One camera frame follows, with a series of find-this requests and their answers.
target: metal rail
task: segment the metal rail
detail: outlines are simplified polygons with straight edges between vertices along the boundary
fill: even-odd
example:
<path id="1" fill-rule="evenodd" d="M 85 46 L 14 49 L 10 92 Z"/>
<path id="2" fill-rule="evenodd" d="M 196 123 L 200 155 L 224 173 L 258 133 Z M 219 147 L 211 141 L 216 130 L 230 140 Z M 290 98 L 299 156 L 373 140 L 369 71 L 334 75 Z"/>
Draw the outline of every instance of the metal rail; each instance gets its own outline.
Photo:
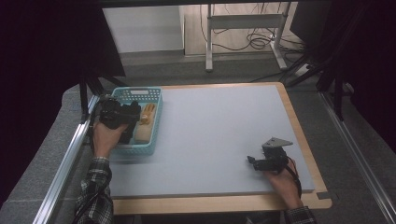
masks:
<path id="1" fill-rule="evenodd" d="M 93 96 L 89 103 L 89 112 L 91 114 L 94 105 L 98 102 L 99 97 Z M 64 187 L 64 182 L 66 181 L 69 172 L 73 166 L 73 163 L 76 159 L 76 156 L 81 148 L 82 142 L 84 140 L 85 134 L 88 131 L 90 125 L 90 118 L 87 118 L 85 123 L 79 124 L 76 132 L 73 136 L 73 139 L 70 142 L 69 148 L 67 149 L 64 159 L 62 160 L 61 165 L 52 180 L 51 185 L 49 186 L 49 191 L 47 192 L 46 197 L 44 198 L 43 203 L 38 210 L 35 220 L 33 223 L 47 223 L 52 215 L 53 209 L 55 207 L 56 202 L 58 201 L 58 197 Z"/>
<path id="2" fill-rule="evenodd" d="M 347 129 L 347 126 L 337 117 L 337 115 L 332 110 L 331 99 L 329 99 L 329 96 L 327 94 L 325 95 L 322 92 L 319 93 L 319 96 L 326 105 L 327 111 L 329 112 L 330 117 L 335 124 L 335 127 L 337 128 L 338 132 L 346 143 L 347 149 L 349 150 L 353 160 L 356 162 L 364 181 L 366 182 L 369 190 L 372 192 L 376 202 L 378 203 L 379 208 L 385 216 L 385 219 L 388 223 L 396 223 L 396 210 L 392 200 L 386 193 L 381 182 L 376 178 L 367 160 L 364 159 L 361 150 L 359 149 L 358 145 L 356 144 L 355 140 Z"/>

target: person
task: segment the person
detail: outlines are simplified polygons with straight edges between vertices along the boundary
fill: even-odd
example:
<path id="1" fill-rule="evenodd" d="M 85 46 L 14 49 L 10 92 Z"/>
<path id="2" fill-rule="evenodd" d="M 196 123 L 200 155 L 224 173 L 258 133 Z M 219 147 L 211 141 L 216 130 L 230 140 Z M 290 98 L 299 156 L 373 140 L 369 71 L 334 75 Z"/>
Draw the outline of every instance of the person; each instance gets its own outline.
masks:
<path id="1" fill-rule="evenodd" d="M 94 123 L 94 155 L 87 176 L 81 181 L 81 194 L 76 203 L 74 223 L 107 224 L 113 222 L 113 202 L 108 186 L 111 180 L 108 158 L 111 149 L 118 143 L 122 132 L 126 128 L 127 125 L 123 124 L 118 129 L 111 130 L 101 122 Z M 290 160 L 288 166 L 296 173 L 294 161 Z M 301 201 L 294 179 L 287 170 L 283 170 L 279 174 L 270 171 L 265 171 L 263 174 L 268 178 L 274 190 L 280 195 L 288 208 L 285 211 L 287 223 L 317 223 L 311 210 L 304 206 Z M 92 199 L 92 195 L 97 192 L 99 192 L 98 195 Z"/>

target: black curtain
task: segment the black curtain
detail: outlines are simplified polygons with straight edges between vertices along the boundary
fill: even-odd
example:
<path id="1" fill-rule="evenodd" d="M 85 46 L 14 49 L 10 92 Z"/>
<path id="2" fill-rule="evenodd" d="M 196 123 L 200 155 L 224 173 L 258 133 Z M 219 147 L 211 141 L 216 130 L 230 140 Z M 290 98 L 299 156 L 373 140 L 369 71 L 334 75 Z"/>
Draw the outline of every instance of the black curtain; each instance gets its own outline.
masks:
<path id="1" fill-rule="evenodd" d="M 80 76 L 125 75 L 98 4 L 0 2 L 4 202 L 56 119 L 64 92 L 78 84 Z"/>

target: gray carpet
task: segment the gray carpet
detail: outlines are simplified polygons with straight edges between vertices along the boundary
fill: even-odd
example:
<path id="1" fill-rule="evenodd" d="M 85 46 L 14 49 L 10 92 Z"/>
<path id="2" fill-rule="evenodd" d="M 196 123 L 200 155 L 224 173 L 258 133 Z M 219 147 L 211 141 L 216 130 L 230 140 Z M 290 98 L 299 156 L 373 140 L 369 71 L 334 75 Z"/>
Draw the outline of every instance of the gray carpet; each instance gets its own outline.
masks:
<path id="1" fill-rule="evenodd" d="M 173 63 L 159 63 L 156 60 L 147 59 L 143 61 L 150 63 L 126 64 L 124 68 L 127 77 L 121 80 L 133 86 L 239 83 L 279 72 L 275 59 L 267 54 L 254 56 L 253 59 L 241 56 L 240 60 L 219 57 L 214 62 L 214 72 L 209 74 L 205 71 L 202 58 L 190 59 L 194 62 Z M 280 75 L 277 75 L 261 81 L 277 81 L 279 78 Z M 386 223 L 375 198 L 315 91 L 316 80 L 316 77 L 312 77 L 288 89 L 288 94 L 333 201 L 330 209 L 314 210 L 318 223 Z M 114 87 L 107 81 L 103 83 L 109 90 Z M 32 223 L 78 125 L 78 104 L 78 87 L 75 87 L 64 94 L 63 107 L 49 135 L 0 211 L 0 223 Z M 394 153 L 361 118 L 347 98 L 343 108 L 346 125 L 394 201 Z M 72 220 L 75 199 L 79 194 L 79 181 L 85 175 L 91 155 L 88 147 L 80 151 L 50 223 L 70 223 Z M 232 217 L 245 214 L 225 214 L 228 215 Z M 202 216 L 161 216 L 161 222 L 157 223 L 166 223 L 168 219 L 168 223 L 177 223 L 177 219 L 192 223 L 198 217 Z M 142 218 L 146 220 L 145 223 L 155 220 L 154 217 Z"/>

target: white board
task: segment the white board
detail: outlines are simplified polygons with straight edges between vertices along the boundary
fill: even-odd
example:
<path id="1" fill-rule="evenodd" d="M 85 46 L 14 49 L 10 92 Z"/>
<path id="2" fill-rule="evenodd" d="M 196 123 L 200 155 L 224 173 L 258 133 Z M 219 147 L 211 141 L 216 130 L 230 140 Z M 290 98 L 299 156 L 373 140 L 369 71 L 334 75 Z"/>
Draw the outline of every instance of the white board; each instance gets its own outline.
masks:
<path id="1" fill-rule="evenodd" d="M 313 190 L 276 86 L 163 90 L 163 112 L 152 156 L 112 155 L 112 197 L 235 195 L 273 191 L 248 163 L 264 159 L 262 144 L 276 137 L 296 160 L 304 191 Z"/>

